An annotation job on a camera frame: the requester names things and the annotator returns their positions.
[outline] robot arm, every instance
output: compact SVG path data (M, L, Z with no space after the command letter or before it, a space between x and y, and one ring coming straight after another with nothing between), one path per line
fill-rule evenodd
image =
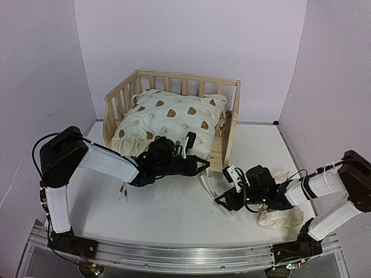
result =
M210 166L208 161L196 156L185 156L192 148L194 133L188 133L181 152L171 140L158 137L138 158L122 156L93 143L74 126L52 135L57 136L40 149L41 205L53 227L49 245L52 249L75 255L79 255L81 249L86 258L94 258L97 242L74 236L67 203L67 184L77 167L143 187L166 175L195 176Z
M273 210L287 210L327 194L347 193L347 197L326 214L307 221L295 242L273 245L276 264L293 257L305 259L320 254L321 241L326 235L352 217L371 211L371 164L354 151L347 151L338 163L278 185L269 170L260 165L246 172L247 180L237 171L225 169L223 174L235 187L215 201L228 210L237 211L243 206L249 209L249 204L266 204ZM240 192L236 190L238 186L242 188Z

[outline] cloth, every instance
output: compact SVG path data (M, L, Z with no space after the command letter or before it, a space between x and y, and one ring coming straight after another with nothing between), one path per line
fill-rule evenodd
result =
M275 173L273 178L277 184L280 184L286 181L289 176L290 172L282 171ZM259 206L259 210L264 211L259 214L256 220L256 223L263 228L293 228L303 223L304 213L297 207L284 211L265 210L266 208L266 205Z
M137 156L156 136L165 136L177 145L191 131L197 137L188 154L206 159L226 102L226 96L218 94L196 97L157 89L144 91L116 129L111 148L123 155Z

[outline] white table surface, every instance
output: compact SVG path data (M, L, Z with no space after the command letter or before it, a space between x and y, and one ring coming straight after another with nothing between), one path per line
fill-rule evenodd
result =
M104 144L103 123L96 122L89 138ZM230 164L243 171L258 164L278 171L297 171L275 126L238 125ZM217 194L231 185L221 173L210 182ZM230 246L286 242L300 230L264 229L256 214L241 209L233 219L205 191L199 177L165 177L144 188L128 186L117 202L120 180L88 169L77 169L68 186L68 205L76 235L123 243L162 246ZM299 206L304 222L314 216L309 202Z

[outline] pillow with bear print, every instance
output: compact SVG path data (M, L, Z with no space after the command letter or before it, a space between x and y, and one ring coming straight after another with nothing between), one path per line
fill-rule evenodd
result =
M197 97L146 90L117 127L111 148L123 155L138 156L156 136L165 136L177 145L191 131L197 137L188 154L206 159L226 103L226 97L219 94Z

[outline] wooden bed railing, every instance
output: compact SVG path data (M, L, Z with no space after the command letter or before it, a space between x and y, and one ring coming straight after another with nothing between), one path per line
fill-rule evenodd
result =
M235 127L238 119L239 97L241 90L241 81L227 78L217 78L196 74L181 74L176 72L142 71L140 69L136 70L119 85L113 88L105 97L106 114L104 115L103 137L106 145L110 147L111 139L116 131L117 126L123 120L124 114L126 114L132 107L132 96L135 94L140 94L143 91L142 77L144 76L149 79L150 89L158 89L156 87L156 78L163 78L165 91L167 92L173 92L172 79L180 79L181 94L183 96L188 95L188 81L199 82L198 91L196 94L200 97L205 94L205 83L216 84L217 94L223 94L223 89L225 86L235 86L233 109L230 113L228 137L225 138L226 140L222 140L220 143L220 148L224 148L221 150L221 152L223 152L221 167L227 165L230 159Z

